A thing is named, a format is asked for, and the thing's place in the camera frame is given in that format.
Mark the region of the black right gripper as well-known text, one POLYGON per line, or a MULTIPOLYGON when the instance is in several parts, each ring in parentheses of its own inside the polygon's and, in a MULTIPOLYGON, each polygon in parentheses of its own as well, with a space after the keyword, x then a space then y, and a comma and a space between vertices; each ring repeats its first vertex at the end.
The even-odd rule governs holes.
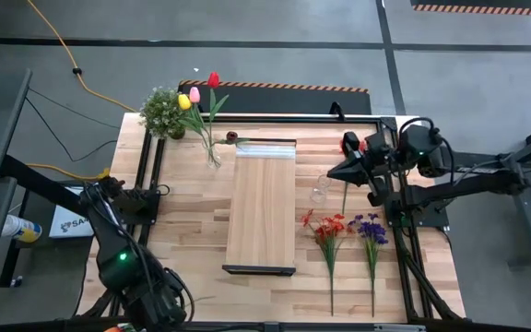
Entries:
POLYGON ((342 151, 346 160, 329 170, 327 176, 356 186, 367 184, 371 190, 368 193, 370 204, 374 207, 382 205, 389 196, 385 177, 390 171, 390 148, 382 134, 376 133, 359 140, 354 132, 346 132, 342 139, 342 151), (363 153, 358 151, 361 141, 367 144, 363 153))

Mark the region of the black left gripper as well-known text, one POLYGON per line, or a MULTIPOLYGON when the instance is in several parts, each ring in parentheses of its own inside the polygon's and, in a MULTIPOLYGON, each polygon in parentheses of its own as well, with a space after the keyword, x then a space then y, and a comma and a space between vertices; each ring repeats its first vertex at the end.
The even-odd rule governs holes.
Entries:
POLYGON ((136 327, 147 332, 170 332, 181 327, 187 317, 180 300, 183 284, 171 269, 153 276, 151 288, 146 282, 129 291, 129 317, 136 327))

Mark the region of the small red flower bunch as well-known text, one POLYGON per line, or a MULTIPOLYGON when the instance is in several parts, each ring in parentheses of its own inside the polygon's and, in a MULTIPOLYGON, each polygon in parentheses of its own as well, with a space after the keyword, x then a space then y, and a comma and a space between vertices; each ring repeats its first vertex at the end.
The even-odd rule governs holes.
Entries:
MULTIPOLYGON (((365 141, 361 141, 359 143, 358 151, 360 153, 363 153, 366 148, 367 148, 366 142, 365 141)), ((342 206, 341 206, 341 214, 342 215, 344 215, 345 211, 346 211, 347 195, 348 195, 348 183, 344 182, 344 190, 343 190, 343 198, 342 198, 342 206)))

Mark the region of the red artificial tulip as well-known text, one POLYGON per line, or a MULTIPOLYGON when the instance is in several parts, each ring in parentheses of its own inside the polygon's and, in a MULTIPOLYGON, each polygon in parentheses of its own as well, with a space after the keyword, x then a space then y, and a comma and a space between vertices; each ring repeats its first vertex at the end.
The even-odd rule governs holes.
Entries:
POLYGON ((227 101, 228 95, 225 95, 220 100, 217 100, 215 89, 219 87, 220 78, 218 72, 212 72, 207 80, 209 90, 209 117, 208 117, 208 138, 214 140, 212 135, 212 123, 216 115, 220 111, 223 104, 227 101))

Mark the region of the pink artificial tulip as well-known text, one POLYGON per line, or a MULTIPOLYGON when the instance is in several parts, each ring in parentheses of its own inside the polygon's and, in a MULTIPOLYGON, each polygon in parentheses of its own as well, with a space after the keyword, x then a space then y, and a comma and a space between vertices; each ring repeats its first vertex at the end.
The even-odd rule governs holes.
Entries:
POLYGON ((192 121, 192 130, 204 138, 208 138, 207 125, 201 115, 200 111, 200 92, 197 87, 192 87, 189 92, 189 100, 192 104, 190 109, 190 120, 192 121))

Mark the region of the yellow artificial tulip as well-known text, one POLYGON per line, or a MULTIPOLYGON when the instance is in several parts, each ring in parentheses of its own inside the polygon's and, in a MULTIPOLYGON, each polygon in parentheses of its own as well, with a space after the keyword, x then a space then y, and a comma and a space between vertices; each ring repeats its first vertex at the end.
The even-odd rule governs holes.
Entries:
POLYGON ((183 111, 183 116, 179 122, 187 129, 192 130, 201 136, 203 147, 206 151, 207 160, 215 163, 214 145, 212 143, 211 123, 202 117, 199 106, 193 103, 187 94, 178 94, 179 108, 183 111))

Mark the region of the potted plant with white flowers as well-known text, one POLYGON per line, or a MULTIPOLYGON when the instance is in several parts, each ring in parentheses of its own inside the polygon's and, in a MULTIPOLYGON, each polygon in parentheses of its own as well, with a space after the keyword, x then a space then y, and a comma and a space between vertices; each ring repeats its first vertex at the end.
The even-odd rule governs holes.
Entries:
POLYGON ((179 120, 183 111, 179 108, 175 89, 154 88, 140 108, 141 124, 157 139, 182 139, 186 127, 179 120))

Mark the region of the clear glass vase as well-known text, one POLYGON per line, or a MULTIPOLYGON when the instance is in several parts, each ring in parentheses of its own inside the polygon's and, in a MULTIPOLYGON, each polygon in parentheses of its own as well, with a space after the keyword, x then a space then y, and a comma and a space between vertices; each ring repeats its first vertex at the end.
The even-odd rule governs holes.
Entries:
POLYGON ((221 167, 221 158, 217 150, 217 145, 210 138, 204 138, 202 147, 206 156, 206 164, 209 168, 218 169, 221 167))
POLYGON ((311 200, 315 203, 324 203, 331 183, 332 180, 325 174, 320 175, 311 192, 311 200))

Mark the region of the purple flower bunch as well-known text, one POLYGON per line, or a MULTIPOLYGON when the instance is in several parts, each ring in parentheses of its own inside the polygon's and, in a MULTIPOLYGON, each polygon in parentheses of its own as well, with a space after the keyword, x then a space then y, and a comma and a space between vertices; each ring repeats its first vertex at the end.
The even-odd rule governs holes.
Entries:
POLYGON ((385 244, 388 244, 386 229, 375 221, 379 218, 376 213, 369 213, 365 220, 363 215, 356 215, 348 223, 348 229, 358 234, 362 239, 364 252, 368 259, 368 269, 371 282, 371 307, 372 316, 375 316, 375 279, 376 265, 379 252, 385 244))

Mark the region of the large red flower bunch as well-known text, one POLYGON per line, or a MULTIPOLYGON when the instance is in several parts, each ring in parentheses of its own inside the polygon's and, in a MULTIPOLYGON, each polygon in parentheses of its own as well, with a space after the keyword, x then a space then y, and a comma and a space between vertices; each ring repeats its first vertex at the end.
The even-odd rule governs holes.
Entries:
POLYGON ((303 227, 311 231, 312 238, 318 245, 325 260, 329 275, 330 313, 332 316, 335 315, 334 275, 336 256, 343 240, 345 239, 344 232, 346 228, 343 223, 344 218, 345 216, 341 214, 335 214, 331 217, 316 218, 312 209, 309 209, 307 213, 301 217, 303 227))

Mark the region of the white printed box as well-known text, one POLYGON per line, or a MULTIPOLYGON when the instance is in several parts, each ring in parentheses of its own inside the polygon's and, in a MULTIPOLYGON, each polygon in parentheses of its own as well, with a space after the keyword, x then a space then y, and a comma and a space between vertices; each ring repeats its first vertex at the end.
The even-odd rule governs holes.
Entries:
POLYGON ((49 231, 49 237, 54 239, 91 237, 94 232, 89 220, 65 207, 56 206, 49 231))

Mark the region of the maroon artificial tulip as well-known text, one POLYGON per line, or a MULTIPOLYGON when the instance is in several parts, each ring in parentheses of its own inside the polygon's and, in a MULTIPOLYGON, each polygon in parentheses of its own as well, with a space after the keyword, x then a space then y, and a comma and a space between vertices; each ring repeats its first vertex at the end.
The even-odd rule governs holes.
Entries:
POLYGON ((213 159, 216 158, 216 145, 235 145, 238 146, 241 143, 248 142, 248 138, 239 137, 234 131, 229 131, 224 138, 218 138, 212 140, 209 144, 209 156, 213 159))

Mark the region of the white and yellow spray can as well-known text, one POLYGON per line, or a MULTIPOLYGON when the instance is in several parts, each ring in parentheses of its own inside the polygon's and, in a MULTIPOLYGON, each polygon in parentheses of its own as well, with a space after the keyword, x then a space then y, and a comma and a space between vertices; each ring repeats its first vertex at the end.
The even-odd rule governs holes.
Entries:
POLYGON ((2 237, 11 237, 23 243, 34 243, 41 237, 41 226, 29 220, 7 215, 2 237))

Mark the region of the black aluminium table frame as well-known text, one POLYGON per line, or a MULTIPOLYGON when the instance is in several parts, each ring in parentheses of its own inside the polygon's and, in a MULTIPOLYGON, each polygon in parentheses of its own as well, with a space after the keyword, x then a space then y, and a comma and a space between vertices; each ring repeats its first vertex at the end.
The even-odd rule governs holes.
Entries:
MULTIPOLYGON (((295 177, 298 215, 341 212, 344 185, 333 184, 324 203, 310 194, 317 178, 340 161, 339 141, 347 131, 358 136, 379 127, 400 125, 400 116, 350 115, 339 122, 333 115, 223 114, 213 125, 217 136, 235 131, 254 138, 297 141, 295 177)), ((140 118, 127 114, 112 158, 112 176, 132 186, 137 178, 165 184, 170 192, 159 203, 159 215, 148 246, 165 266, 174 269, 196 299, 196 330, 240 332, 243 326, 279 322, 283 332, 372 331, 375 324, 408 324, 396 250, 385 247, 375 279, 375 316, 371 282, 360 243, 348 239, 340 247, 334 275, 335 315, 330 313, 329 275, 323 256, 307 231, 296 229, 290 277, 231 275, 222 266, 228 238, 234 150, 220 149, 222 165, 209 168, 199 136, 160 143, 145 136, 140 118)), ((363 188, 348 188, 345 213, 369 214, 372 207, 363 188)))

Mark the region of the silver metal bracket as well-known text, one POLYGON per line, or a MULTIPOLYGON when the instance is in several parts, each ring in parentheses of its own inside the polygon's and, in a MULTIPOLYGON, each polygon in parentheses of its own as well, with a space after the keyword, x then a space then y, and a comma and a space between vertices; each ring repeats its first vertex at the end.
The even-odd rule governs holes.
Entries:
POLYGON ((425 326, 408 324, 375 324, 373 332, 427 332, 425 326))

